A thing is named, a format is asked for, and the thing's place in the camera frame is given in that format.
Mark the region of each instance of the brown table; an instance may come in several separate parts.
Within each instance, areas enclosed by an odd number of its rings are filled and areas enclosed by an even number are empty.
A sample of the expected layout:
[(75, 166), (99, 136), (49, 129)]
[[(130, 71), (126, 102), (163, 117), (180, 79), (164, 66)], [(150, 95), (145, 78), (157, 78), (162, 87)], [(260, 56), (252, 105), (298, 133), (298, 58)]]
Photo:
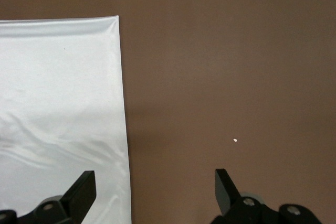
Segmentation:
[(214, 170), (336, 220), (336, 0), (0, 0), (120, 15), (133, 223), (210, 223)]

